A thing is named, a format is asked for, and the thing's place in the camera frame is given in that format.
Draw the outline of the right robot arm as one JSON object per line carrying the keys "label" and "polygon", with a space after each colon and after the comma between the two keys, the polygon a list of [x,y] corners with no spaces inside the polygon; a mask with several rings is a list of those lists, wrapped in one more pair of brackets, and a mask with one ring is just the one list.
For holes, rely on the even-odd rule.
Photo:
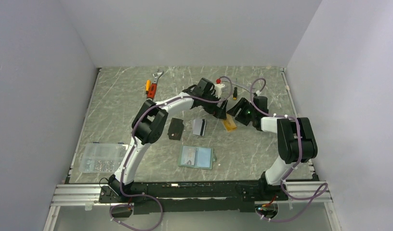
{"label": "right robot arm", "polygon": [[276,194],[276,186],[285,181],[300,163],[315,158],[318,153],[310,120],[288,115],[269,114],[268,99],[253,96],[251,101],[241,98],[227,111],[239,123],[252,125],[256,130],[274,133],[277,136],[278,157],[264,172],[266,182],[258,186],[258,195],[269,200]]}

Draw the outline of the single silver VIP card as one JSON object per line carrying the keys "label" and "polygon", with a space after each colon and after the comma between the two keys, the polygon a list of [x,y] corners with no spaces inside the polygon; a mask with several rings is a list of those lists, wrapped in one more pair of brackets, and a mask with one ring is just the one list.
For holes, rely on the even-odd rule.
{"label": "single silver VIP card", "polygon": [[184,146],[181,153],[181,165],[194,166],[196,160],[196,147]]}

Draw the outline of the green card holder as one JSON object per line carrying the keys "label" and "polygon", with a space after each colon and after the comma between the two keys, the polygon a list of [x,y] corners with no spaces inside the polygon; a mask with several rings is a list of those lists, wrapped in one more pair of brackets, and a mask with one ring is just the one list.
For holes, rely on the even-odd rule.
{"label": "green card holder", "polygon": [[212,148],[196,147],[197,152],[196,152],[195,165],[194,166],[186,166],[186,165],[181,165],[181,153],[182,153],[183,147],[184,146],[182,146],[180,148],[179,158],[178,158],[178,166],[212,170],[213,162],[216,160],[216,157],[214,155],[214,150]]}

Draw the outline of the black VIP card stack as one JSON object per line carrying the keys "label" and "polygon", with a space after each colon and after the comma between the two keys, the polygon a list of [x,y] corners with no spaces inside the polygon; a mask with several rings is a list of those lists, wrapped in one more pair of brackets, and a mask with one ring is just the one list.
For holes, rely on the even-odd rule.
{"label": "black VIP card stack", "polygon": [[172,118],[168,129],[169,140],[180,141],[184,131],[183,120],[179,118]]}

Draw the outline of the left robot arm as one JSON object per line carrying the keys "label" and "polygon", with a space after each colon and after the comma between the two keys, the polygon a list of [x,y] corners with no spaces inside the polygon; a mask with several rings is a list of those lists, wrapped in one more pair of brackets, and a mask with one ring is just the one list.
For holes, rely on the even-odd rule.
{"label": "left robot arm", "polygon": [[178,95],[164,101],[146,100],[132,123],[131,142],[122,163],[108,179],[112,196],[118,202],[125,202],[131,195],[136,170],[151,144],[163,134],[169,116],[201,106],[214,116],[222,112],[232,91],[225,96],[216,94],[214,84],[202,78],[198,84],[184,89]]}

